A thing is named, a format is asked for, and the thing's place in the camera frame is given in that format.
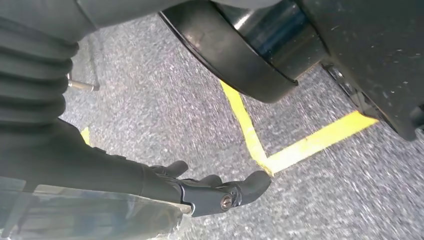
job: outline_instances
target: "plastic wrap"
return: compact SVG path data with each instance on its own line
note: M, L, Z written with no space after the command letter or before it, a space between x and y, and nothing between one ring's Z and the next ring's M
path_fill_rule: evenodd
M46 185L23 192L9 182L0 188L0 240L162 240L191 223L188 205Z

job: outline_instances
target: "yellow road marking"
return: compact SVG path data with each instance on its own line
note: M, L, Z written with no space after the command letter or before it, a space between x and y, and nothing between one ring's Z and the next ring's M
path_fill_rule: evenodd
M272 172L267 168L267 166L264 165L264 161L267 159L267 155L265 154L261 141L259 141L259 137L256 134L255 128L253 127L252 120L249 117L245 106L243 105L243 100L240 97L240 94L232 87L225 84L225 82L220 81L220 83L226 97L228 98L229 104L231 106L232 111L234 112L235 117L240 123L241 131L243 132L250 156L265 171L267 171L269 174L272 174Z
M271 176L378 122L354 111L267 157L240 94L224 82L220 82L231 109L240 123L252 159Z
M275 174L377 122L354 111L270 156L264 164Z
M81 131L81 136L85 141L85 144L90 145L90 130L88 127Z

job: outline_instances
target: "bolt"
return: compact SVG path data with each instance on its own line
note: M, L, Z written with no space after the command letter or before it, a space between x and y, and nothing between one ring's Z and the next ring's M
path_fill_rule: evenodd
M228 209L231 208L231 204L232 204L232 199L230 195L225 195L222 199L221 199L221 208L224 211L227 211Z

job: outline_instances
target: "black plastic housing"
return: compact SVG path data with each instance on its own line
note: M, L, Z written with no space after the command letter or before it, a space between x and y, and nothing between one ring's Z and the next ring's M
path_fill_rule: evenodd
M272 103L297 86L245 41L214 3L190 1L160 16L200 62L239 92Z

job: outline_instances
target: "black vehicle body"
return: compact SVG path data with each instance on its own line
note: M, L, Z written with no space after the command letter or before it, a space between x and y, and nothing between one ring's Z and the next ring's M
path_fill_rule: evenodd
M315 64L402 138L424 126L424 2L284 0L258 10L189 1L161 13L217 77L272 103Z

